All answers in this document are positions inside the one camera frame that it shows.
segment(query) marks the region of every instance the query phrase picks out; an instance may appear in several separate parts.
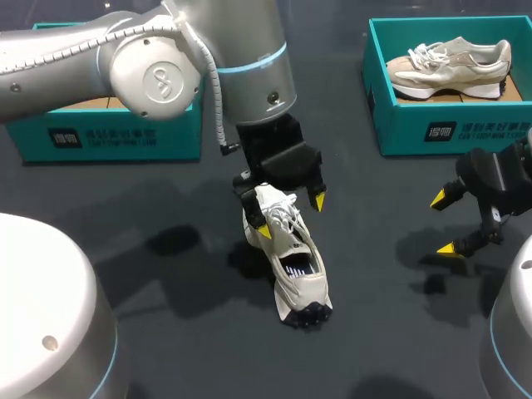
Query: white robotic arm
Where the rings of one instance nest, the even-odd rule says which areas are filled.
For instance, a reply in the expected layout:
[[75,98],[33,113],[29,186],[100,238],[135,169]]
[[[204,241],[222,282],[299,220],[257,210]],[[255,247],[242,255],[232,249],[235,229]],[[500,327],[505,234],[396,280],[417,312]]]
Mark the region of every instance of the white robotic arm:
[[[306,187],[316,210],[326,190],[321,154],[288,114],[296,92],[286,48],[274,0],[164,0],[142,15],[114,12],[73,27],[5,32],[0,123],[106,96],[141,117],[170,119],[189,106],[207,71],[220,149],[244,150],[249,170],[234,189],[259,229],[266,221],[257,184]],[[224,117],[236,125],[238,144],[227,143]]]

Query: shoe insole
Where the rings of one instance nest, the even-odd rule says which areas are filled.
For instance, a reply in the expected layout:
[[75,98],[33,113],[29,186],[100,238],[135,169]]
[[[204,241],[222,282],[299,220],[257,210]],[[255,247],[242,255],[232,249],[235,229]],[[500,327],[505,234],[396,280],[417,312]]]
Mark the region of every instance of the shoe insole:
[[281,259],[281,264],[283,265],[284,272],[290,278],[314,273],[308,254],[289,255],[286,258]]

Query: shoe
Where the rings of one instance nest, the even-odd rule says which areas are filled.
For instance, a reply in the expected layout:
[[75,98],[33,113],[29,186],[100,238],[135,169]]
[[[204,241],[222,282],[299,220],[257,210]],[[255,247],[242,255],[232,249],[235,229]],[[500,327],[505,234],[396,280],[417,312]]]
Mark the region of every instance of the shoe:
[[243,217],[248,243],[262,249],[275,275],[274,295],[279,317],[293,327],[308,327],[328,320],[333,306],[328,295],[322,257],[307,226],[293,205],[296,195],[286,195],[271,185],[255,188],[271,239]]
[[496,99],[502,96],[512,61],[510,44],[477,46],[458,37],[446,43],[421,44],[409,56],[387,63],[396,94],[426,100],[441,90]]

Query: teal box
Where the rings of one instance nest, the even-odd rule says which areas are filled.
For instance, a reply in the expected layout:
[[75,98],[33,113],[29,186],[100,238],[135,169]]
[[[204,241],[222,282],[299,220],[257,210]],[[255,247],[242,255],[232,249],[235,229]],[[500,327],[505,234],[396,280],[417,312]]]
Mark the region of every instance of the teal box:
[[[74,23],[37,24],[34,29]],[[26,162],[198,160],[202,83],[186,112],[171,121],[148,121],[126,108],[60,109],[6,124]]]
[[[386,62],[421,43],[459,36],[475,44],[510,42],[510,74],[523,101],[398,104]],[[526,16],[371,19],[362,79],[383,155],[498,151],[532,126],[532,23]],[[429,141],[434,128],[445,129],[446,136]]]

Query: black logo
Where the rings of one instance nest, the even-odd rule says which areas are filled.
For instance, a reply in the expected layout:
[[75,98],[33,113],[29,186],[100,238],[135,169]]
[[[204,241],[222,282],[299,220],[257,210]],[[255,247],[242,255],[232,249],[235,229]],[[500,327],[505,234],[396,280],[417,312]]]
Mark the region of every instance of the black logo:
[[449,141],[455,129],[456,122],[432,122],[426,129],[425,141]]
[[77,132],[71,127],[57,127],[48,129],[48,134],[56,148],[82,148]]

